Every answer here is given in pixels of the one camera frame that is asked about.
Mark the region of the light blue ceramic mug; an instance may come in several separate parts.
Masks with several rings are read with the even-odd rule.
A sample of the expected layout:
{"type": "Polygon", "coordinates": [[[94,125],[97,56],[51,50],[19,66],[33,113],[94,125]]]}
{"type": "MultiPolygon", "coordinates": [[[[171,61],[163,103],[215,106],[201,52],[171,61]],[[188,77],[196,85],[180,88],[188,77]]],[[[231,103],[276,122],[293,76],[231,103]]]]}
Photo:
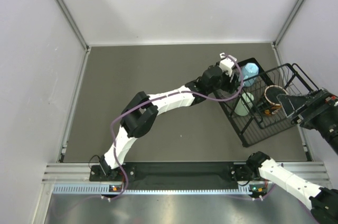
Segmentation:
{"type": "Polygon", "coordinates": [[[243,86],[250,87],[255,83],[256,75],[259,73],[259,68],[255,63],[246,63],[241,67],[243,77],[243,86]]]}

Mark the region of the mint green cup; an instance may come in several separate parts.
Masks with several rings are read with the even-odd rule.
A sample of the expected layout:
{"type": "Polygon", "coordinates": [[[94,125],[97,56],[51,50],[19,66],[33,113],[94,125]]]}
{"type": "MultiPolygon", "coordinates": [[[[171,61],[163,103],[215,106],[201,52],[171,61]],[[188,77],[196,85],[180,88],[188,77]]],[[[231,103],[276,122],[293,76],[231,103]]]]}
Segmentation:
{"type": "Polygon", "coordinates": [[[238,116],[247,116],[250,113],[251,108],[253,107],[254,103],[254,96],[251,93],[243,93],[239,98],[238,103],[234,109],[234,112],[238,116]]]}

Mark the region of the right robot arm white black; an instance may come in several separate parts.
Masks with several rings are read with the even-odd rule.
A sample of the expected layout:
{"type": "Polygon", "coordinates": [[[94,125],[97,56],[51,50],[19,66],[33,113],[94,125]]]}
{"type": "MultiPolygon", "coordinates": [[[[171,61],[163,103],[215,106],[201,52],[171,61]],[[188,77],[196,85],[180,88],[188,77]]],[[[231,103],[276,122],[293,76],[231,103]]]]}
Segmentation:
{"type": "MultiPolygon", "coordinates": [[[[337,151],[337,95],[322,88],[306,95],[278,94],[287,118],[308,130],[316,130],[337,151]]],[[[318,223],[337,223],[337,190],[311,183],[286,170],[263,152],[246,161],[247,175],[253,180],[272,181],[298,199],[318,223]]]]}

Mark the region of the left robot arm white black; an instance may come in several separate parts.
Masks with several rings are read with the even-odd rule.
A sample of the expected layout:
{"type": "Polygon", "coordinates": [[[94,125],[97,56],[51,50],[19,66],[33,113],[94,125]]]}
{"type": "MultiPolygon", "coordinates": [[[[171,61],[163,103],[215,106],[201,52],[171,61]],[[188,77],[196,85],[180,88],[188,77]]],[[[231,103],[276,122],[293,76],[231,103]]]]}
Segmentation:
{"type": "Polygon", "coordinates": [[[235,73],[233,67],[216,64],[204,71],[203,75],[185,85],[161,94],[147,95],[141,91],[128,103],[121,115],[111,122],[119,125],[118,132],[112,133],[110,149],[100,157],[101,174],[107,180],[119,175],[119,167],[134,142],[145,136],[155,119],[177,108],[197,105],[217,90],[229,91],[232,95],[224,101],[235,99],[243,87],[242,72],[235,73]]]}

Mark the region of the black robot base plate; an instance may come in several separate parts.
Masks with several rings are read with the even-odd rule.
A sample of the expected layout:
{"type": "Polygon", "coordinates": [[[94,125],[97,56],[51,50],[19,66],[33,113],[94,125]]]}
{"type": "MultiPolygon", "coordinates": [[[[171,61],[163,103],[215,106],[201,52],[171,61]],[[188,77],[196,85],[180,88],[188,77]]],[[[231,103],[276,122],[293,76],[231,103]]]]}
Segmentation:
{"type": "Polygon", "coordinates": [[[238,182],[260,182],[244,162],[127,162],[129,190],[236,189],[238,182]]]}

